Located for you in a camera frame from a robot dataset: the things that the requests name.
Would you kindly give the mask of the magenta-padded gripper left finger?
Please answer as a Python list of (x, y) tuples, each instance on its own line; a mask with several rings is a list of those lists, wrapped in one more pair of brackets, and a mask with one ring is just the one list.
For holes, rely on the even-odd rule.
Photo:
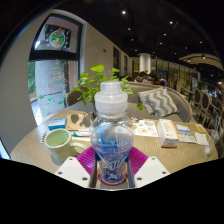
[(97, 181), (95, 151), (89, 147), (77, 157), (68, 157), (56, 175), (84, 188), (94, 188)]

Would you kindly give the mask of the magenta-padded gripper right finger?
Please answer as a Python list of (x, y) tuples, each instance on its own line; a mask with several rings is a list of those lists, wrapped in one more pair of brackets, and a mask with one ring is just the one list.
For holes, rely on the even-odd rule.
[(130, 150), (127, 170), (130, 188), (140, 188), (169, 175), (157, 157), (147, 157), (135, 147)]

